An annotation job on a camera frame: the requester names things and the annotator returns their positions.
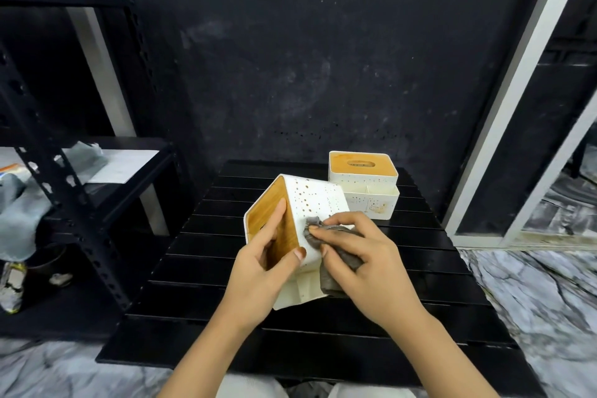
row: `white pants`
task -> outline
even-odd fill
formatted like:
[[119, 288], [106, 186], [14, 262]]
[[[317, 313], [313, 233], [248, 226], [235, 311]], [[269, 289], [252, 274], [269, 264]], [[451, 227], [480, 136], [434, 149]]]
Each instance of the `white pants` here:
[[[280, 383], [267, 376], [229, 373], [224, 376], [215, 398], [288, 398]], [[336, 384], [328, 398], [415, 398], [404, 388]]]

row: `tissue box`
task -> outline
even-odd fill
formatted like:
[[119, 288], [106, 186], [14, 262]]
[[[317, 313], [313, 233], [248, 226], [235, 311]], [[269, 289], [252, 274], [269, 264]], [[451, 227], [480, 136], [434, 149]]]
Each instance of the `tissue box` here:
[[398, 171], [387, 154], [331, 151], [328, 180], [342, 186], [351, 211], [388, 220], [400, 192]]
[[287, 252], [299, 246], [307, 250], [307, 255], [295, 275], [282, 287], [274, 310], [325, 296], [319, 283], [321, 254], [309, 245], [303, 235], [306, 219], [318, 216], [324, 220], [334, 213], [350, 210], [338, 184], [279, 175], [245, 213], [247, 242], [265, 225], [280, 198], [286, 198], [286, 213], [278, 226], [276, 240], [267, 250], [267, 268], [275, 266]]

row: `left hand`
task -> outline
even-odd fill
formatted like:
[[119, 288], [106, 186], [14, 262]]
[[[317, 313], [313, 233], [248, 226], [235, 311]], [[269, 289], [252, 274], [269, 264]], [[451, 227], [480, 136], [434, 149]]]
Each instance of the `left hand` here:
[[232, 321], [239, 329], [251, 332], [272, 310], [282, 285], [307, 255], [303, 247], [288, 252], [269, 271], [265, 270], [265, 252], [275, 238], [276, 229], [286, 212], [282, 198], [271, 217], [249, 244], [236, 255], [224, 297], [215, 316]]

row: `forearm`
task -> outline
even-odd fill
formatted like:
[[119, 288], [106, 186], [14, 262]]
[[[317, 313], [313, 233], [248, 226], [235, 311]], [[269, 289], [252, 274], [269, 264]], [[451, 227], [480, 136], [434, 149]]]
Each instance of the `forearm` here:
[[215, 397], [232, 359], [249, 333], [235, 327], [234, 318], [216, 311], [158, 397]]
[[420, 315], [407, 330], [392, 328], [389, 333], [413, 365], [430, 398], [498, 397], [429, 313]]

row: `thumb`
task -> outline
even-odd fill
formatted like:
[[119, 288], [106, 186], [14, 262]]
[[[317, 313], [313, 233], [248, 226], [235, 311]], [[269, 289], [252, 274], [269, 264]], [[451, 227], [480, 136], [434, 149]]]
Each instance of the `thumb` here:
[[290, 276], [297, 270], [307, 256], [304, 247], [297, 247], [282, 257], [278, 264], [267, 271], [269, 280], [273, 282], [277, 289], [280, 289]]
[[352, 269], [350, 269], [348, 265], [342, 261], [335, 249], [330, 247], [328, 244], [323, 244], [321, 247], [325, 268], [328, 270], [334, 280], [338, 282], [338, 285], [342, 287], [344, 292], [350, 296], [354, 290], [354, 287], [356, 286], [358, 277], [352, 271]]

